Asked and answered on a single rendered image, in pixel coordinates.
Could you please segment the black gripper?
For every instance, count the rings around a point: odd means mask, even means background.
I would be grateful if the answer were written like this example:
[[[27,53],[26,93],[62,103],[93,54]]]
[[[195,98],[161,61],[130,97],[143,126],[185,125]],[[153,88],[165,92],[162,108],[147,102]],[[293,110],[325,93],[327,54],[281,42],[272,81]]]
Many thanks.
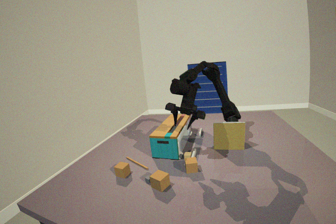
[[[182,99],[182,102],[181,102],[181,105],[183,103],[188,103],[188,104],[191,104],[191,102],[193,103],[195,101],[195,98],[193,97],[189,97],[189,96],[183,96],[183,99]],[[171,111],[171,113],[173,113],[173,116],[174,116],[174,123],[175,123],[175,126],[176,126],[176,122],[177,122],[177,115],[178,115],[178,111],[181,110],[181,106],[180,107],[177,107],[176,104],[173,104],[173,103],[168,103],[166,104],[166,107],[165,107],[165,110],[168,110],[168,111]],[[190,125],[193,123],[193,121],[195,119],[205,119],[206,117],[206,113],[203,112],[203,111],[199,111],[197,110],[196,113],[191,113],[192,114],[192,118],[187,126],[187,130],[188,128],[190,127]]]

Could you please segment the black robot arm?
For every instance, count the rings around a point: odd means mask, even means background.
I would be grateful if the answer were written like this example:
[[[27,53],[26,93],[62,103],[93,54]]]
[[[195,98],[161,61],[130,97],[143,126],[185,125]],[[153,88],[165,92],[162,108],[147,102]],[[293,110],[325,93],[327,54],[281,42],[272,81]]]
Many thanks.
[[[206,68],[204,70],[204,68]],[[173,79],[171,86],[170,86],[170,92],[172,94],[176,95],[185,95],[189,97],[196,97],[197,88],[201,88],[199,83],[191,83],[194,81],[198,74],[202,71],[202,73],[207,76],[209,80],[211,80],[216,88],[216,91],[220,97],[220,100],[222,102],[221,111],[224,116],[224,120],[226,122],[238,122],[238,119],[241,119],[241,115],[235,106],[234,103],[232,103],[222,85],[222,82],[220,80],[220,71],[217,65],[214,63],[202,61],[199,63],[196,67],[189,69],[185,73],[181,74],[178,79]],[[191,115],[191,113],[196,113],[197,105],[194,105],[194,102],[191,104],[183,103],[181,105],[181,114]]]

